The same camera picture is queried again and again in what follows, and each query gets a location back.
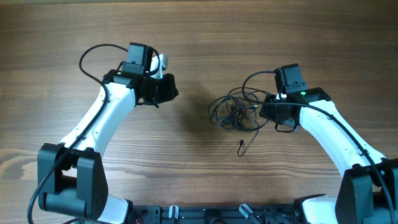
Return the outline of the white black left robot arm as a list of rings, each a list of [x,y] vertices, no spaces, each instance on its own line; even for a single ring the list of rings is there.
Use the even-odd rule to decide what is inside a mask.
[[[127,59],[110,70],[100,92],[74,129],[58,144],[45,143],[37,155],[38,185],[27,209],[33,207],[71,216],[71,223],[142,223],[130,200],[109,193],[104,152],[121,121],[136,106],[171,101],[178,95],[168,58],[148,45],[131,42]]]

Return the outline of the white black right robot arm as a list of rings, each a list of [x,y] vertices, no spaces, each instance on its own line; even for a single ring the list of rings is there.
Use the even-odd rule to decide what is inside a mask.
[[[260,115],[296,129],[321,145],[342,177],[337,197],[298,201],[304,223],[397,223],[397,159],[370,146],[340,115],[322,88],[309,88],[297,64],[272,71],[277,94],[266,97]]]

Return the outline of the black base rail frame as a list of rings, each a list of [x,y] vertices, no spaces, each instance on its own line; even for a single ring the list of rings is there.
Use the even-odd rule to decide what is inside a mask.
[[[140,205],[134,207],[134,223],[211,224],[211,223],[300,223],[300,212],[292,204],[265,206],[184,207]]]

